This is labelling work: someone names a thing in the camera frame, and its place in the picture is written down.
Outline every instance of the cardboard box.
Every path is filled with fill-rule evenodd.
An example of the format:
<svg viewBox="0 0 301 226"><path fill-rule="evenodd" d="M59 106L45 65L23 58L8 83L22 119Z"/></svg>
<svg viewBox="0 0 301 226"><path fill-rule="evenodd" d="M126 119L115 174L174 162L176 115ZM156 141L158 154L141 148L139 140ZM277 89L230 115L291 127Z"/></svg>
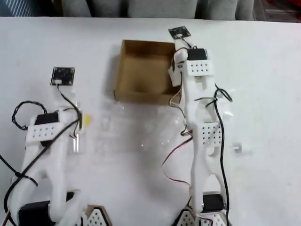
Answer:
<svg viewBox="0 0 301 226"><path fill-rule="evenodd" d="M117 101L167 105L178 91L168 69L174 56L174 43L123 40L117 82ZM180 96L173 99L178 103Z"/></svg>

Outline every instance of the perforated bracket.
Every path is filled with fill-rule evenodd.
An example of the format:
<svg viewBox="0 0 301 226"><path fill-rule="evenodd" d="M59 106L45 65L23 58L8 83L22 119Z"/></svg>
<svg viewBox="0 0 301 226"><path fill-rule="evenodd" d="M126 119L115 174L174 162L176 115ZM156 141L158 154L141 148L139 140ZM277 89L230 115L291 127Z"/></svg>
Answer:
<svg viewBox="0 0 301 226"><path fill-rule="evenodd" d="M211 60L188 60L184 63L183 67L189 76L208 76L214 74Z"/></svg>
<svg viewBox="0 0 301 226"><path fill-rule="evenodd" d="M53 140L63 129L63 123L54 122L42 125L29 126L27 130L26 143Z"/></svg>
<svg viewBox="0 0 301 226"><path fill-rule="evenodd" d="M218 122L201 123L199 138L200 144L205 146L219 147L222 143L222 130Z"/></svg>
<svg viewBox="0 0 301 226"><path fill-rule="evenodd" d="M89 217L83 212L75 226L111 226L111 222L103 210L94 209Z"/></svg>
<svg viewBox="0 0 301 226"><path fill-rule="evenodd" d="M204 217L198 223L196 223L196 220L191 212L189 210L183 210L178 222L173 224L173 226L226 226L224 220L225 217L223 216L223 213L210 215L208 217Z"/></svg>

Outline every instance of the black wire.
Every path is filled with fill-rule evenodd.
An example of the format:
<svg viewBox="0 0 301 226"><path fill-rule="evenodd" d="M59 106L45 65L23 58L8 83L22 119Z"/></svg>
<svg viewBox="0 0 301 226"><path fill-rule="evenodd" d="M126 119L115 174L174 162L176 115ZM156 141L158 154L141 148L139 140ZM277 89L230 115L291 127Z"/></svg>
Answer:
<svg viewBox="0 0 301 226"><path fill-rule="evenodd" d="M189 48L192 48L192 46L182 36L180 36L180 39L182 39L182 41L185 42Z"/></svg>
<svg viewBox="0 0 301 226"><path fill-rule="evenodd" d="M41 104L41 103L39 103L39 102L27 100L27 101L23 101L23 102L19 103L19 105L18 105L18 106L15 108L15 110L14 110L14 113L13 113L13 115L12 115L11 120L12 120L12 122L13 122L19 129L21 129L21 130L27 130L27 129L28 129L28 127L27 127L26 125L20 126L20 125L17 123L17 121L16 121L16 114L18 113L20 107L21 107L22 105L24 105L24 104L34 104L34 105L38 105L38 106L40 106L40 107L43 109L44 114L47 114L46 108L44 107L43 104ZM17 170L15 170L15 169L14 169L14 168L13 168L13 167L12 167L12 166L11 166L11 165L10 165L10 164L2 157L2 155L0 155L0 160L8 167L11 171L14 172L14 174L15 174L16 177L29 179L29 180L31 180L36 186L39 185L39 184L35 181L35 179L33 179L33 178L31 178L31 177L29 177L29 176L27 176L27 175L22 175L20 172L18 172Z"/></svg>
<svg viewBox="0 0 301 226"><path fill-rule="evenodd" d="M28 170L34 165L34 163L51 147L51 145L68 129L70 128L73 124L75 124L76 122L78 122L79 119L74 120L73 122L71 122L70 124L68 124L64 129L62 129L61 132L59 132L55 138L53 140L51 140L48 144L48 146L46 146L38 155L37 157L35 157L32 162L23 170L23 172L21 173L22 176L25 176L25 174L28 172ZM13 189L15 188L15 186L21 181L22 177L18 177L18 179L9 187L8 191L5 194L4 197L4 210L7 213L8 212L8 198L10 193L13 191ZM16 226L16 224L14 223L12 217L9 218L9 221Z"/></svg>
<svg viewBox="0 0 301 226"><path fill-rule="evenodd" d="M222 118L220 116L220 113L218 111L218 107L217 107L217 94L218 92L221 92L223 94L223 96L225 96L225 98L227 100L229 100L230 102L233 101L232 97L229 95L229 93L227 93L226 90L219 88L217 85L215 85L216 87L216 91L214 93L214 97L202 97L202 98L198 98L197 100L202 100L202 99L213 99L213 101L211 101L210 103L208 103L206 105L206 107L208 107L210 104L214 104L214 109L216 111L216 115L218 120L220 121L220 126L221 126L221 130L222 130L222 141L221 141L221 157L220 157L220 164L221 164L221 170L222 170L222 178L224 180L224 184L225 184L225 190L226 190L226 202L227 202L227 206L226 206L226 226L229 226L229 209L230 209L230 201L229 201L229 189L228 189L228 184L227 184L227 179L226 179L226 174L225 174L225 169L224 169L224 163L223 163L223 157L224 157L224 145L225 145L225 128L224 128L224 124L222 122Z"/></svg>
<svg viewBox="0 0 301 226"><path fill-rule="evenodd" d="M19 103L19 105L15 108L14 110L14 113L13 113L13 116L11 117L11 121L21 130L27 130L28 129L28 126L26 125L23 125L23 126L20 126L19 123L16 121L16 114L18 113L20 107L24 104L34 104L34 105L37 105L37 106L40 106L43 111L44 111L44 114L47 114L47 110L46 108L44 107L43 104L39 103L39 102L36 102L36 101L30 101L30 100L26 100L26 101L23 101L21 103Z"/></svg>
<svg viewBox="0 0 301 226"><path fill-rule="evenodd" d="M15 176L16 177L19 177L19 178L26 178L26 179L29 179L31 180L36 186L38 186L39 184L36 182L35 179L27 176L27 175L22 175L20 172L18 172L17 170L15 170L1 155L0 155L0 160L11 170L14 172Z"/></svg>
<svg viewBox="0 0 301 226"><path fill-rule="evenodd" d="M64 100L66 100L69 104L72 105L72 107L76 110L76 113L77 113L77 117L79 119L79 128L81 129L82 128L82 115L81 115L81 112L79 110L79 108L74 104L72 103L71 100L69 100L61 91L60 91L60 88L59 88L59 85L56 86L57 87L57 90L60 92L61 96L64 98Z"/></svg>

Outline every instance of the wire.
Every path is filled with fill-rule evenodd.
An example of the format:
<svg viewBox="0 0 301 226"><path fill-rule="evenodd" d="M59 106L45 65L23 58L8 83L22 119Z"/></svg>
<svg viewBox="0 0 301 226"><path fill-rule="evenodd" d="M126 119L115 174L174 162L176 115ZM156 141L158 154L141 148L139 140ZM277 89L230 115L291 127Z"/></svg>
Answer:
<svg viewBox="0 0 301 226"><path fill-rule="evenodd" d="M51 147L51 145L67 130L69 129L72 125L74 125L76 122L78 122L79 119L77 118L76 120L74 120L73 122L71 122L70 124L68 124L64 129L61 130L61 132L59 132L55 138L53 140L51 140L48 144L48 146L46 146L38 155L37 157L35 157L32 162L23 170L23 172L21 173L22 176L24 176L28 170L34 165L34 163ZM11 194L11 192L13 191L13 189L15 188L15 186L21 181L22 177L18 177L17 180L12 183L12 185L9 187L8 191L5 194L4 197L4 210L7 213L8 212L8 198L9 195ZM13 219L11 217L9 217L10 222L16 226L16 224L14 223Z"/></svg>
<svg viewBox="0 0 301 226"><path fill-rule="evenodd" d="M1 226L5 226L7 224L9 218L10 218L10 211L6 213Z"/></svg>
<svg viewBox="0 0 301 226"><path fill-rule="evenodd" d="M3 157L0 155L0 160L11 170L14 172L16 177L22 177L31 180L36 186L39 184L35 181L35 179L27 176L27 175L22 175L20 172L16 171Z"/></svg>
<svg viewBox="0 0 301 226"><path fill-rule="evenodd" d="M171 107L175 107L175 108L179 109L179 110L181 111L183 117L186 118L183 109L180 108L178 104L176 105L175 103L172 102L172 100L173 100L177 95L179 95L179 94L181 93L181 91L182 91L183 75L182 75L182 72L180 72L180 73L181 73L181 84L180 84L180 89L179 89L179 91L178 91L176 94L174 94L174 95L169 99L168 105L171 106Z"/></svg>
<svg viewBox="0 0 301 226"><path fill-rule="evenodd" d="M190 142L191 140L192 140L192 137L190 137L189 139L185 140L184 142L182 142L181 144L179 144L177 147L175 147L175 148L168 154L168 156L164 159L164 161L163 161L161 167L163 168L165 162L168 160L168 158L169 158L169 157L170 157L177 149L179 149L179 148L182 147L183 145L187 144L187 143ZM167 177L168 179L170 179L170 180L172 180L172 181L174 181L174 182L180 182L180 183L187 184L187 185L189 186L189 189L191 188L191 185L190 185L188 182L183 181L183 180L173 179L173 178L169 177L169 176L164 172L164 170L163 170L163 173L164 173L165 177Z"/></svg>
<svg viewBox="0 0 301 226"><path fill-rule="evenodd" d="M76 113L77 113L77 117L79 119L79 128L81 129L82 128L82 117L81 117L81 112L79 110L79 108L74 104L72 103L72 101L70 99L68 99L61 91L60 91L60 88L59 88L59 84L57 84L57 90L60 92L61 96L63 97L64 100L66 100L69 104L72 105L72 107L76 110Z"/></svg>
<svg viewBox="0 0 301 226"><path fill-rule="evenodd" d="M28 129L28 126L26 125L23 125L23 126L20 126L19 123L16 121L16 114L18 113L20 107L24 104L34 104L34 105L37 105L37 106L40 106L43 111L44 111L44 114L47 114L47 110L46 108L44 107L43 104L39 103L39 102L36 102L36 101L30 101L30 100L26 100L26 101L23 101L21 103L19 103L19 105L15 108L14 110L14 113L13 113L13 116L11 117L11 121L21 130L24 130L26 131Z"/></svg>
<svg viewBox="0 0 301 226"><path fill-rule="evenodd" d="M27 100L27 101L23 101L23 102L19 103L19 105L18 105L18 106L15 108L15 110L14 110L14 113L13 113L13 115L12 115L11 120L12 120L12 122L13 122L19 129L25 131L25 130L28 129L28 127L27 127L26 125L20 126L20 125L17 123L17 121L16 121L16 114L18 113L20 107L21 107L22 105L24 105L24 104L34 104L34 105L38 105L38 106L40 106L40 107L43 109L44 114L47 114L47 110L46 110L46 108L44 107L43 104L41 104L41 103L39 103L39 102L36 102L36 101L30 101L30 100ZM11 166L11 165L10 165L10 164L2 157L2 155L0 155L0 160L8 167L11 171L14 172L14 174L15 174L16 177L29 179L29 180L31 180L36 186L39 185L33 178L31 178L31 177L29 177L29 176L27 176L27 175L22 175L20 172L18 172L17 170L15 170L15 169L14 169L14 168L13 168L13 167L12 167L12 166Z"/></svg>
<svg viewBox="0 0 301 226"><path fill-rule="evenodd" d="M192 46L182 36L179 36L179 38L182 39L182 41L185 42L189 48L192 48Z"/></svg>
<svg viewBox="0 0 301 226"><path fill-rule="evenodd" d="M201 216L199 216L198 214L195 213L195 211L193 210L193 208L189 205L190 201L191 201L192 196L190 196L190 198L188 199L188 202L186 204L186 206L190 209L190 212L196 217L198 216L199 218L201 218L202 220L207 220L210 222L210 226L213 226L213 220L209 219L209 218L202 218Z"/></svg>
<svg viewBox="0 0 301 226"><path fill-rule="evenodd" d="M73 108L73 107L68 107L68 108L65 108L63 111L65 112L65 111L68 111L68 110L76 110L76 109ZM71 138L73 138L73 139L76 139L76 134L75 134L75 132L76 132L76 128L77 128L78 125L79 125L79 122L76 123L72 135L69 134L69 136L70 136Z"/></svg>
<svg viewBox="0 0 301 226"><path fill-rule="evenodd" d="M217 107L217 101L218 101L217 94L219 92L222 93L222 95L227 100L229 100L230 102L232 102L233 99L232 99L232 97L229 95L229 93L226 90L219 88L216 84L215 84L215 87L216 87L216 91L214 93L214 97L212 97L214 100L211 101L210 103L208 103L206 105L206 107L208 107L212 103L214 104L214 109L216 111L217 118L220 121L221 130L222 130L220 164L221 164L221 170L222 170L222 178L223 178L223 181L224 181L224 184L225 184L225 190L226 190L226 202L227 202L227 206L226 206L226 226L229 226L230 225L229 224L229 209L230 209L229 189L228 189L228 184L227 184L227 179L226 179L225 169L224 169L224 164L223 164L224 145L225 145L225 128L224 128L224 124L222 122L222 118L220 116L220 113L219 113L218 107ZM201 100L201 99L205 99L205 98L208 99L208 97L203 97L203 98L199 98L199 99L196 99L196 100Z"/></svg>

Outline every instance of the white bracket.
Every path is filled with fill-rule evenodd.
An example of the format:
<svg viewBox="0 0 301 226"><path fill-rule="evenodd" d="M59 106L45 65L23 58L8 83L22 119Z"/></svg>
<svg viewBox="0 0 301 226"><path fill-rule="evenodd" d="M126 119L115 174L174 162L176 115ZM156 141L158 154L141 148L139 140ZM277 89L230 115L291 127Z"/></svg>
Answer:
<svg viewBox="0 0 301 226"><path fill-rule="evenodd" d="M186 61L183 66L183 71L186 71L189 76L207 76L214 74L211 60Z"/></svg>

